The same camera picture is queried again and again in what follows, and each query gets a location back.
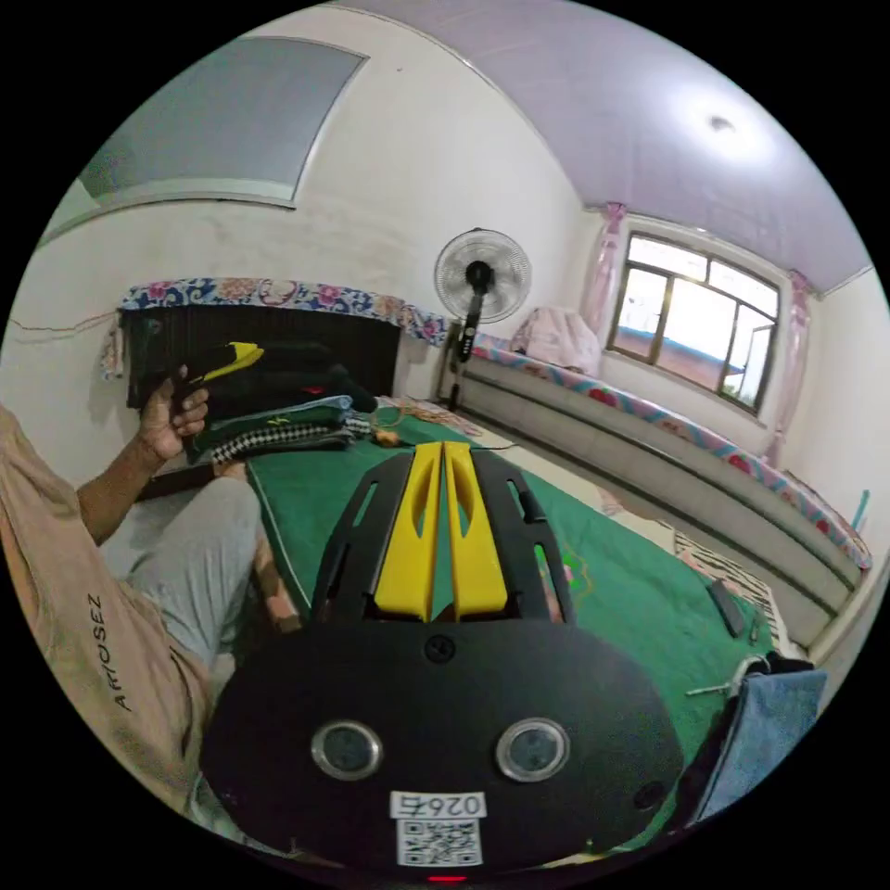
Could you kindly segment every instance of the knee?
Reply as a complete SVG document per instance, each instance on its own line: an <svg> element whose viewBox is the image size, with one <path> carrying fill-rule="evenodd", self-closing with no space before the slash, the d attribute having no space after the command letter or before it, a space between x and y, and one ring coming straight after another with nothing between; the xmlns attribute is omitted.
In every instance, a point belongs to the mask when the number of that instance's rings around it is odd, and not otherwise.
<svg viewBox="0 0 890 890"><path fill-rule="evenodd" d="M261 523L260 499L248 482L220 477L210 482L204 491L213 500L214 510L219 511L220 517L225 517L239 534L247 534L252 541L256 540Z"/></svg>

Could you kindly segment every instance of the stand fan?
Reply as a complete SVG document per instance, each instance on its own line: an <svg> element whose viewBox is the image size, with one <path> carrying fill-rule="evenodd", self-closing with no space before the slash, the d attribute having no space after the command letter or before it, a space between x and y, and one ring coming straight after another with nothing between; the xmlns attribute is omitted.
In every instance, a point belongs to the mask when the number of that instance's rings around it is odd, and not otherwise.
<svg viewBox="0 0 890 890"><path fill-rule="evenodd" d="M513 314L528 295L531 263L513 238L490 229L471 229L450 241L436 262L436 290L445 307L464 320L451 360L455 373L448 400L457 407L464 366L480 324Z"/></svg>

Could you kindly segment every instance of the label sticker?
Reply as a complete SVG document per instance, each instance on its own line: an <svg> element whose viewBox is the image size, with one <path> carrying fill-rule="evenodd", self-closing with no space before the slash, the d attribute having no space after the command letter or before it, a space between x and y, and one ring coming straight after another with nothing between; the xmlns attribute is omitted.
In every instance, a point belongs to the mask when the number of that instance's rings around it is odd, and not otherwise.
<svg viewBox="0 0 890 890"><path fill-rule="evenodd" d="M411 820L485 819L485 794L429 795L411 791L389 793L389 817Z"/></svg>
<svg viewBox="0 0 890 890"><path fill-rule="evenodd" d="M399 865L421 868L482 864L478 819L399 819Z"/></svg>

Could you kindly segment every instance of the qr code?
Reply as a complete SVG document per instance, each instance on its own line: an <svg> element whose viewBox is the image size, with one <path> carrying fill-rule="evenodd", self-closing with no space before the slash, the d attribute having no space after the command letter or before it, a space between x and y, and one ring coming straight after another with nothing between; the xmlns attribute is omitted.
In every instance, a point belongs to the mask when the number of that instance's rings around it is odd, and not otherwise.
<svg viewBox="0 0 890 890"><path fill-rule="evenodd" d="M399 820L399 864L481 865L479 820Z"/></svg>

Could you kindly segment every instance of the pink curtain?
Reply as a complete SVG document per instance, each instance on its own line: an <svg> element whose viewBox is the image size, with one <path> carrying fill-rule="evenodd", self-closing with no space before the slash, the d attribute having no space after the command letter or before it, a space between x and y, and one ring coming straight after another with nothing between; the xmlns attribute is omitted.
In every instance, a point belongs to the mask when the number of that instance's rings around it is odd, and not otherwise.
<svg viewBox="0 0 890 890"><path fill-rule="evenodd" d="M785 357L782 392L779 395L776 426L766 450L761 455L769 466L776 469L780 469L779 460L785 444L785 434L795 415L797 400L800 398L800 389L804 382L809 340L809 298L814 293L812 285L800 272L792 271L790 277L791 319L788 324L788 353Z"/></svg>
<svg viewBox="0 0 890 890"><path fill-rule="evenodd" d="M605 226L599 244L593 251L587 284L581 301L581 318L590 330L602 339L604 313L618 273L618 245L621 221L627 215L624 204L610 202L606 205Z"/></svg>

